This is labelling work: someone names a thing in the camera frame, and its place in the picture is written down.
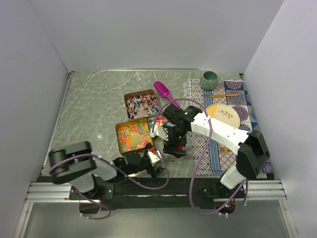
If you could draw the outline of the purple plastic scoop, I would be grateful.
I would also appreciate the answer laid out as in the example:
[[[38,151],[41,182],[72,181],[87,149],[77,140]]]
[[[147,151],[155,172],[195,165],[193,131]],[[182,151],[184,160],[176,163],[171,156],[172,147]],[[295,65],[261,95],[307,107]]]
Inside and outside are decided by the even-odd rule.
[[[173,100],[173,97],[171,96],[169,89],[161,81],[155,81],[153,85],[161,97],[169,99],[170,101]]]

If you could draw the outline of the lollipop tin box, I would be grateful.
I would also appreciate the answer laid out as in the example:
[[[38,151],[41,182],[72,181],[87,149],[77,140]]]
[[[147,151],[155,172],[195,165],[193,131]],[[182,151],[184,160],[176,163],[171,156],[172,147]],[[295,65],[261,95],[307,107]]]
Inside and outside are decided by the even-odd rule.
[[[129,121],[147,119],[159,112],[159,102],[153,89],[125,94],[124,102]]]

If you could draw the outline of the red jar lid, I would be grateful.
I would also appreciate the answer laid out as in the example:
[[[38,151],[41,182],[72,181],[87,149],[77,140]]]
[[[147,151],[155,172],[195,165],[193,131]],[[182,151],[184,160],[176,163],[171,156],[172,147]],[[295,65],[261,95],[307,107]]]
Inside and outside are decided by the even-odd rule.
[[[181,145],[176,145],[176,146],[175,146],[175,149],[176,149],[176,150],[183,150],[183,146],[181,146]]]

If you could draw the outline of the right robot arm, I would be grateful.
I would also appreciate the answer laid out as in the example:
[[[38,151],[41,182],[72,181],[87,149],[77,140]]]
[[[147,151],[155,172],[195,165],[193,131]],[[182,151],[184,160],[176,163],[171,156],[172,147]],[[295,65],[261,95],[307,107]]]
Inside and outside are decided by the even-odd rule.
[[[221,197],[229,197],[241,182],[255,179],[270,158],[264,136],[258,130],[249,132],[234,128],[195,106],[183,110],[170,104],[162,115],[174,125],[167,128],[167,145],[164,147],[167,154],[180,157],[180,153],[172,150],[177,142],[184,141],[190,131],[207,136],[207,144],[211,140],[216,141],[236,155],[236,165],[224,172],[217,185],[217,192]]]

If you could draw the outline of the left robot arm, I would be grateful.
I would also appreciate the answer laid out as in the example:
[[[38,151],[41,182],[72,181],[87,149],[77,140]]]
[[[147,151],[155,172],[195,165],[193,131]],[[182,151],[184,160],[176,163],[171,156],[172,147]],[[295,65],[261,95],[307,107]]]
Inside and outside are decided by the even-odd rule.
[[[83,141],[49,152],[50,170],[54,184],[69,183],[87,199],[98,195],[96,177],[112,183],[132,179],[131,175],[146,171],[156,178],[166,167],[156,167],[162,160],[160,151],[147,143],[143,154],[138,151],[124,153],[121,157],[107,161],[92,152],[90,142]]]

